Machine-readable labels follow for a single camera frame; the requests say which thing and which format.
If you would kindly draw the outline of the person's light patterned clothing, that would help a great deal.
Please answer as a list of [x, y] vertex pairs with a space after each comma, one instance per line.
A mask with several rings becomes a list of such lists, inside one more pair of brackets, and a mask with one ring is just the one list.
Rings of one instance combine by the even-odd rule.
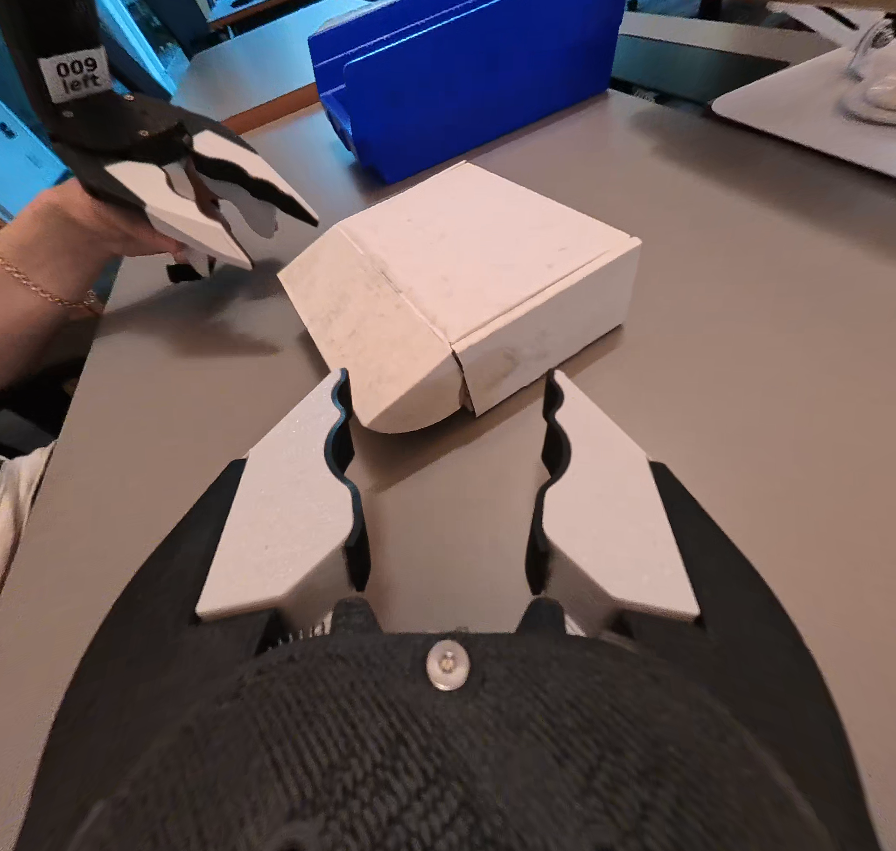
[[13, 564], [56, 441], [14, 458], [1, 458], [1, 587]]

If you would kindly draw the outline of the person's left forearm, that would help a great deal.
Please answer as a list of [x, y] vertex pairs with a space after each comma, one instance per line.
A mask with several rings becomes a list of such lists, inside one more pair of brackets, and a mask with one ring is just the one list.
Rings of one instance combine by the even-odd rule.
[[60, 297], [1, 258], [1, 388], [28, 372], [51, 338], [72, 319], [99, 317], [103, 307], [92, 290], [81, 299]]

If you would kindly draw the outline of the dark cloth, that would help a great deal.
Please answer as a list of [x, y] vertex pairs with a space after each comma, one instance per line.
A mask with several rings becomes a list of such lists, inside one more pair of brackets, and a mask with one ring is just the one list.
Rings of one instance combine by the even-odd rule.
[[2, 390], [3, 458], [33, 452], [58, 438], [85, 363], [81, 357], [52, 364]]

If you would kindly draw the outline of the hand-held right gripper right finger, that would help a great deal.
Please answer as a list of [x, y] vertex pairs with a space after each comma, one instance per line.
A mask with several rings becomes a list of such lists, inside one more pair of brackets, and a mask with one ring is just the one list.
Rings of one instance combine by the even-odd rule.
[[566, 612], [578, 634], [621, 614], [694, 623], [700, 607], [651, 460], [565, 373], [546, 375], [541, 461], [526, 548], [532, 595]]

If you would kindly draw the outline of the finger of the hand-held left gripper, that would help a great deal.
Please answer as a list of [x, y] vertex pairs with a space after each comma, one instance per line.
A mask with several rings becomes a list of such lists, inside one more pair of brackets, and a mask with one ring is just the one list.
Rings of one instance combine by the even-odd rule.
[[253, 148], [217, 132], [192, 139], [192, 163], [203, 184], [231, 203], [250, 228], [276, 228], [278, 214], [316, 228], [314, 209]]
[[110, 173], [142, 201], [155, 230], [182, 244], [188, 263], [197, 271], [209, 269], [207, 259], [245, 271], [253, 269], [252, 260], [223, 218], [200, 206], [180, 163], [174, 163], [173, 173], [169, 173], [151, 163], [123, 161], [112, 164]]

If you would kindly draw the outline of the person's left hand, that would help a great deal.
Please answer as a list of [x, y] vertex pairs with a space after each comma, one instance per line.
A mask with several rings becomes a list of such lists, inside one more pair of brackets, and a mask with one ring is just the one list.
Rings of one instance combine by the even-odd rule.
[[39, 194], [1, 230], [1, 258], [69, 300], [92, 290], [115, 260], [167, 255], [187, 264], [182, 248], [144, 216], [99, 202], [76, 180]]

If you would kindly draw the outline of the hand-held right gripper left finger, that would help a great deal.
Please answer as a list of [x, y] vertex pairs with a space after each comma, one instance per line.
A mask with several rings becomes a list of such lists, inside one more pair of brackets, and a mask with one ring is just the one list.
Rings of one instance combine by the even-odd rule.
[[198, 598], [203, 621], [273, 610], [329, 621], [361, 594], [371, 554], [354, 458], [350, 376], [335, 369], [257, 442]]

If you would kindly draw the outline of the light blue cabinet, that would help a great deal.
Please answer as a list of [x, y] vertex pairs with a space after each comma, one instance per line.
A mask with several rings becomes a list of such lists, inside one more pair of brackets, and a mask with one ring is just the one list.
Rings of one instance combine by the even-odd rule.
[[[95, 0], [114, 89], [169, 100], [175, 90], [161, 38], [161, 24], [143, 0]], [[13, 57], [1, 41], [1, 203], [7, 223], [39, 192], [60, 184], [69, 170], [51, 151], [46, 131], [21, 84]]]

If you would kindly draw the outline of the white cardboard mailer box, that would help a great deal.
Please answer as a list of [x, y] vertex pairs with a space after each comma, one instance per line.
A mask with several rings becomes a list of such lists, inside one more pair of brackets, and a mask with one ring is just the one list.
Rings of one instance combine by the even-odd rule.
[[358, 421], [481, 416], [623, 325], [641, 240], [471, 162], [344, 218], [280, 272]]

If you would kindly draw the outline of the blue plastic bin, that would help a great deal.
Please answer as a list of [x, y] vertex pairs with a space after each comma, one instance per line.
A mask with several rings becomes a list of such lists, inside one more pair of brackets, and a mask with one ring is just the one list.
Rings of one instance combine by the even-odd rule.
[[308, 39], [325, 113], [398, 183], [608, 90], [626, 0], [388, 0]]

